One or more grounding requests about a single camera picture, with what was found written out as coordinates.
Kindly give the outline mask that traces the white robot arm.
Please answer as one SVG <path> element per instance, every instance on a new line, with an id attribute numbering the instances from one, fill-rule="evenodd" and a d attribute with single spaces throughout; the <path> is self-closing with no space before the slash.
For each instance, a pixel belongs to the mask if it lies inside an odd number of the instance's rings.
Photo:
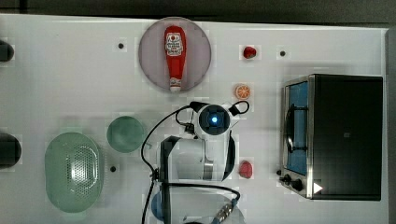
<path id="1" fill-rule="evenodd" d="M 212 105 L 191 102 L 192 119 L 157 152 L 158 192 L 151 211 L 163 224 L 244 224 L 240 193 L 220 183 L 233 172 L 232 127 L 249 110 L 246 101 Z"/>

